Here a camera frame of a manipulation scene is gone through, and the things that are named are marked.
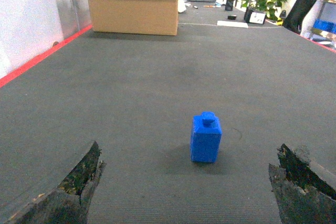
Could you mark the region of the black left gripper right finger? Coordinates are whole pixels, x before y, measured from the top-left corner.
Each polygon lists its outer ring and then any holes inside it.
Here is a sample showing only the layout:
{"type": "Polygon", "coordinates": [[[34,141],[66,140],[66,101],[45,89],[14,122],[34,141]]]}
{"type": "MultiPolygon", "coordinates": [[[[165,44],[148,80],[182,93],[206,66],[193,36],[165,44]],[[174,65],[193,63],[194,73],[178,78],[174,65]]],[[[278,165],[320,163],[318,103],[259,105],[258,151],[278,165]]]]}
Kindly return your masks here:
{"type": "Polygon", "coordinates": [[[268,173],[282,223],[335,223],[335,174],[310,158],[305,145],[277,149],[268,173]]]}

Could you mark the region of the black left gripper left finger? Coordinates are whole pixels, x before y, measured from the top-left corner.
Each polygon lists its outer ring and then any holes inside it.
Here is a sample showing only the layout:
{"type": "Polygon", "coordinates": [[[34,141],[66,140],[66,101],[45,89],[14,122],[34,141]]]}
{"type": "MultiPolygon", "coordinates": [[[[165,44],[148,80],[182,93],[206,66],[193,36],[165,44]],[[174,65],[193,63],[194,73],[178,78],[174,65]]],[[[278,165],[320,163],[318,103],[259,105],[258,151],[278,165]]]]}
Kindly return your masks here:
{"type": "Polygon", "coordinates": [[[1,223],[87,223],[95,189],[106,163],[96,141],[54,188],[35,198],[18,198],[1,210],[1,223]]]}

